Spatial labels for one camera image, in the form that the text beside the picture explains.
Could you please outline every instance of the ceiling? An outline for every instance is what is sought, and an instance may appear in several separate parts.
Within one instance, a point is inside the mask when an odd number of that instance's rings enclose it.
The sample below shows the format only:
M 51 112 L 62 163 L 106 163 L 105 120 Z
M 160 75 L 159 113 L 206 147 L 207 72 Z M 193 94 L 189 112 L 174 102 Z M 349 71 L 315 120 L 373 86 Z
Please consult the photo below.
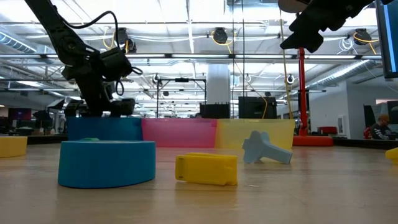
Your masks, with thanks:
M 232 54 L 280 55 L 283 53 L 279 47 L 281 43 L 281 38 L 279 38 L 281 34 L 280 14 L 275 1 L 244 1 L 243 13 L 240 1 L 237 1 L 233 15 L 231 6 L 226 5 L 224 0 L 96 0 L 95 3 L 92 0 L 52 0 L 52 2 L 68 22 L 76 25 L 89 22 L 104 11 L 113 11 L 118 18 L 119 27 L 126 27 L 130 38 L 136 43 L 138 54 L 229 54 L 226 45 L 218 45 L 213 41 L 211 35 L 208 37 L 208 34 L 211 34 L 215 27 L 224 27 L 229 34 L 229 40 L 235 33 L 235 41 L 229 45 Z M 52 48 L 46 31 L 23 0 L 0 0 L 0 8 L 13 9 L 0 12 L 0 34 L 5 33 L 38 51 L 39 49 L 42 50 L 43 46 Z M 284 21 L 284 38 L 286 38 L 291 34 L 289 24 L 295 19 L 295 15 L 282 12 L 281 16 Z M 336 32 L 330 30 L 322 32 L 325 42 L 314 54 L 373 54 L 369 45 L 354 45 L 352 38 L 344 40 L 348 34 L 352 35 L 357 28 L 366 28 L 372 38 L 378 39 L 375 9 L 364 9 L 354 19 L 347 20 L 344 27 Z M 104 42 L 107 45 L 111 45 L 112 42 L 114 21 L 111 16 L 105 16 L 97 24 L 87 29 L 75 30 L 75 32 L 87 44 L 105 51 L 107 47 Z M 378 42 L 374 46 L 378 52 Z M 4 44 L 0 44 L 0 53 L 21 54 L 20 51 Z M 297 54 L 296 50 L 287 50 L 285 53 Z M 26 59 L 24 58 L 25 55 L 21 58 L 0 58 L 0 68 L 3 69 L 0 77 L 25 77 L 26 79 L 37 80 L 50 76 L 50 79 L 53 80 L 63 79 L 60 74 L 63 69 L 62 64 L 57 62 L 56 59 L 52 60 L 52 64 L 46 64 L 39 63 L 38 60 Z M 283 60 L 247 60 L 244 64 L 240 60 L 234 64 L 232 60 L 219 62 L 215 59 L 190 60 L 186 58 L 184 60 L 173 60 L 160 58 L 150 59 L 149 61 L 146 59 L 131 59 L 131 62 L 141 68 L 144 74 L 143 76 L 128 76 L 124 80 L 124 86 L 129 89 L 153 89 L 152 77 L 154 74 L 158 74 L 162 78 L 195 77 L 205 79 L 209 63 L 228 63 L 231 74 L 233 66 L 235 66 L 235 75 L 240 75 L 239 69 L 242 70 L 244 66 L 245 73 L 249 75 L 248 80 L 255 89 L 285 89 Z M 309 61 L 305 64 L 306 82 L 316 79 L 332 68 L 347 63 L 351 62 L 345 59 Z M 298 77 L 298 60 L 289 60 L 286 65 L 286 72 Z M 296 87 L 297 83 L 298 78 L 296 78 L 293 87 Z M 3 88 L 5 88 L 5 84 L 5 82 L 0 82 Z M 45 86 L 53 89 L 77 88 L 74 83 L 57 81 L 34 81 L 25 84 L 13 82 L 11 87 L 17 88 L 19 87 L 17 85 L 21 84 L 25 85 L 26 88 L 37 87 L 37 85 L 41 85 L 41 88 Z M 240 76 L 236 88 L 242 87 L 243 78 Z M 167 97 L 163 96 L 163 98 L 168 99 L 189 99 L 189 104 L 174 106 L 172 111 L 167 108 L 164 114 L 177 113 L 185 116 L 198 112 L 198 102 L 203 101 L 204 93 L 195 83 L 170 83 L 165 87 L 165 89 L 167 88 L 197 88 L 198 91 L 176 92 L 170 93 Z M 74 91 L 53 92 L 65 96 L 78 96 L 78 93 Z M 123 95 L 123 98 L 135 97 L 138 102 L 155 103 L 155 100 L 152 99 L 153 94 L 155 92 L 128 91 Z M 234 98 L 236 99 L 241 94 L 241 92 L 234 93 Z M 136 111 L 142 114 L 147 113 L 149 116 L 153 115 L 153 111 L 144 108 Z

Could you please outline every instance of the light blue toy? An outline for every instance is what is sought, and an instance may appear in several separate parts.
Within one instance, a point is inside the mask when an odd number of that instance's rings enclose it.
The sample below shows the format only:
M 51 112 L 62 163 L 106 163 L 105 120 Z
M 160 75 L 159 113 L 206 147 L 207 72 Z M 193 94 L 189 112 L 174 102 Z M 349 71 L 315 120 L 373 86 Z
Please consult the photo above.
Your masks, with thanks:
M 292 152 L 271 144 L 268 133 L 260 133 L 259 131 L 253 131 L 250 138 L 244 140 L 243 149 L 243 161 L 248 164 L 259 161 L 263 157 L 276 160 L 283 164 L 290 164 L 293 156 Z

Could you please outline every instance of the blue cylinder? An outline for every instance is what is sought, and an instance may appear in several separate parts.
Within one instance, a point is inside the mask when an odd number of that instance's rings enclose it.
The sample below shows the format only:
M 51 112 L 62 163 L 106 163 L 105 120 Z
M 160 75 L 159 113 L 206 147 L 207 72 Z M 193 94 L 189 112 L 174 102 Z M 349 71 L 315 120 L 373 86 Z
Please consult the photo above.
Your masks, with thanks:
M 58 183 L 98 189 L 139 184 L 155 178 L 155 142 L 65 141 Z

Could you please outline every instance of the yellow toy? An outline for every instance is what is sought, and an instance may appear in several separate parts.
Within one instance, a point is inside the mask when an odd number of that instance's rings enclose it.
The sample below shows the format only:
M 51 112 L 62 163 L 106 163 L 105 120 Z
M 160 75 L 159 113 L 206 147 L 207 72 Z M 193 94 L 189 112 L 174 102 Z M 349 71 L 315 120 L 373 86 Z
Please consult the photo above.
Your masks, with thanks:
M 1 136 L 0 158 L 26 155 L 27 137 Z
M 175 158 L 175 178 L 196 184 L 237 185 L 236 156 L 188 153 Z
M 386 159 L 391 159 L 393 164 L 398 165 L 398 147 L 386 151 Z

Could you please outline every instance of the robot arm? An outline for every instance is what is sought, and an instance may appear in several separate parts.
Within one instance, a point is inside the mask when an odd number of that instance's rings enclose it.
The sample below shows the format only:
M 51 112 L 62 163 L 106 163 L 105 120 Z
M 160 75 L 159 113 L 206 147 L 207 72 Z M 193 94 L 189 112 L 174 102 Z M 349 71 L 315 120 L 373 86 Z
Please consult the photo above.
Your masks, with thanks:
M 129 106 L 126 107 L 126 103 L 123 105 L 124 109 L 129 108 L 123 112 L 120 112 L 120 103 L 110 101 L 111 83 L 132 72 L 131 64 L 124 52 L 115 47 L 100 53 L 86 45 L 72 28 L 84 28 L 89 24 L 81 27 L 71 26 L 57 12 L 56 6 L 50 0 L 25 0 L 25 2 L 47 31 L 59 59 L 66 65 L 62 75 L 67 80 L 75 79 L 79 86 L 81 96 L 88 107 L 86 116 L 101 116 L 103 111 L 111 111 L 118 115 L 132 114 L 135 104 L 133 99 L 130 100 Z M 105 12 L 94 22 L 106 14 L 114 15 L 112 12 Z
M 340 29 L 346 19 L 356 17 L 362 8 L 371 4 L 374 0 L 312 0 L 304 11 L 297 16 L 289 29 L 294 33 L 289 36 L 280 47 L 282 49 L 306 48 L 313 53 L 323 43 L 323 37 L 319 30 L 332 31 Z M 393 0 L 381 0 L 388 4 Z

